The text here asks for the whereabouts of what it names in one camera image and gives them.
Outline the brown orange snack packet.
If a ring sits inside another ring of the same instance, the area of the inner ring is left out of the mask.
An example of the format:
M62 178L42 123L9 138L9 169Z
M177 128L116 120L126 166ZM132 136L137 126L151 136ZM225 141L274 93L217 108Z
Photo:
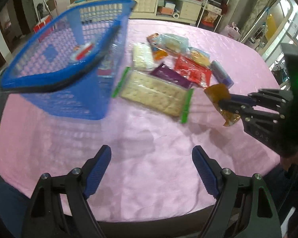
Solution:
M219 112L224 118L224 127L232 126L240 120L241 117L238 112L230 112L225 109L223 105L220 105L222 102L227 102L231 99L231 94L224 84L220 83L211 85L204 90L204 93L209 98L217 112Z

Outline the cream low tv cabinet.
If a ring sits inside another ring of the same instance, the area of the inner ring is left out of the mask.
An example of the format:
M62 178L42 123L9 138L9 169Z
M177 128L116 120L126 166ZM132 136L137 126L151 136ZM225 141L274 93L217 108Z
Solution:
M68 8L102 0L77 0ZM136 6L131 19L150 19L178 22L195 26L199 20L202 2L196 0L134 0Z

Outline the blue plastic basket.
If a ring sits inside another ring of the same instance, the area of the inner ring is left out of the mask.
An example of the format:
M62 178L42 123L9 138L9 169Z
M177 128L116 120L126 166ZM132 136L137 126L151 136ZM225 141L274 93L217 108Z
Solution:
M23 46L2 76L2 91L22 95L50 115L104 118L135 6L134 0L104 0L68 9ZM74 47L88 42L93 50L71 61Z

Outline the pink quilted table cover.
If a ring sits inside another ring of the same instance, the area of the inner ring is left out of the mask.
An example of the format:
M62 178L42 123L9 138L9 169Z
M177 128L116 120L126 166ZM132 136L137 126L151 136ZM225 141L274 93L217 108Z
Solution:
M95 218L107 222L165 219L212 205L192 162L196 145L242 176L265 174L279 163L242 123L225 127L199 88L185 124L120 97L104 119L88 121L53 117L10 95L0 125L0 176L31 196L43 173L67 174L102 145L111 147L112 159L88 202Z

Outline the pink gift bag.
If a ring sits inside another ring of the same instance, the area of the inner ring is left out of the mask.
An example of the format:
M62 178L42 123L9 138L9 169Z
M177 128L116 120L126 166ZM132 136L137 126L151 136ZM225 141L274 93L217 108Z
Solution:
M232 22L229 25L226 25L223 28L223 30L220 32L220 34L234 40L239 40L241 36L240 29L237 27L237 25L234 22Z

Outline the purple blue tube snack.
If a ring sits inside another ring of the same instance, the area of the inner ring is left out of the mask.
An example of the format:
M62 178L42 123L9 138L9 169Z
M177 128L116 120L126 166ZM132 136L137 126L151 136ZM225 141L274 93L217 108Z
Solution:
M212 71L212 74L216 78L217 82L224 84L228 89L230 89L234 85L233 80L219 62L213 60L209 68Z

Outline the cracker pack green ends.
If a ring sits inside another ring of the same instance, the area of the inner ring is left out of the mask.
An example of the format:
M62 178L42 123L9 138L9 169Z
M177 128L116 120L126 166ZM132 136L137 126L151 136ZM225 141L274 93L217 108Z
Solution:
M172 82L160 79L131 67L126 67L112 97L122 97L146 108L188 121L193 89L185 89Z

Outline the white cracker pack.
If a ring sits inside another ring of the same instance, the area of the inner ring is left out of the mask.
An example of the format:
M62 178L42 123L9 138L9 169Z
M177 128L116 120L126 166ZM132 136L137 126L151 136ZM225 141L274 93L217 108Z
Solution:
M134 43L132 57L135 70L152 71L156 66L151 48L148 44L141 42Z

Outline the purple snack bar packet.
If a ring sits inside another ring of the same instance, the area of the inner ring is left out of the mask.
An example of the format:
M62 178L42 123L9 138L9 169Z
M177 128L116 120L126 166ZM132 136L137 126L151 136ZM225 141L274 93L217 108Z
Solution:
M170 69L164 63L161 63L153 71L151 71L150 75L165 80L167 82L179 85L185 89L190 89L193 87L193 82L181 76L173 69Z

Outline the red silver snack packet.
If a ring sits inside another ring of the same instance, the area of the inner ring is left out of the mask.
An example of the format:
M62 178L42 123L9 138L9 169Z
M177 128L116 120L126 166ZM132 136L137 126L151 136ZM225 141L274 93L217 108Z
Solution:
M84 45L75 46L73 53L70 56L71 61L80 61L84 59L94 48L93 42L88 42Z

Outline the orange small snack packet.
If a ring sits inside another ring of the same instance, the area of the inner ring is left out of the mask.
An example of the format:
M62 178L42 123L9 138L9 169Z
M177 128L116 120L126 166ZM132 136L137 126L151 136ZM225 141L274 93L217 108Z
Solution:
M155 39L159 36L158 33L154 33L152 35L149 35L146 40L148 41L148 44L151 48L152 55L154 61L160 61L168 56L168 53L164 51L163 49L159 48L155 42Z

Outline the white metal shelf rack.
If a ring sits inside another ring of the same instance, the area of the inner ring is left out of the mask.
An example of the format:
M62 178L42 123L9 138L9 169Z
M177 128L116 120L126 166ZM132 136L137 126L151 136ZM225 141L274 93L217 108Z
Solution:
M201 0L201 10L196 26L216 32L231 0Z

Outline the red paper bag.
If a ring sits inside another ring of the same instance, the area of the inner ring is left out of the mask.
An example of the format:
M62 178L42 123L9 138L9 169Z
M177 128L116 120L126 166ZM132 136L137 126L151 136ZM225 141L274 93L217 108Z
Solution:
M33 31L37 33L40 29L44 28L49 22L51 22L52 16L47 15L40 19L40 21L33 27Z

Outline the yellow cake in clear pack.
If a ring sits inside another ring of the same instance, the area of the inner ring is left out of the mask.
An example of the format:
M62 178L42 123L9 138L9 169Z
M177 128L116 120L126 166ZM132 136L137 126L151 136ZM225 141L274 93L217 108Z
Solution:
M189 58L202 66L208 67L210 65L210 55L197 48L189 48Z

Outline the red small snack packet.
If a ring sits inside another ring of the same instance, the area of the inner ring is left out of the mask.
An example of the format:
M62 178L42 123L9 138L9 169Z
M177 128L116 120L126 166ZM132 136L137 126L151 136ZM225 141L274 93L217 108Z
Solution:
M211 70L187 57L180 55L176 59L174 70L201 88L208 88L210 85Z

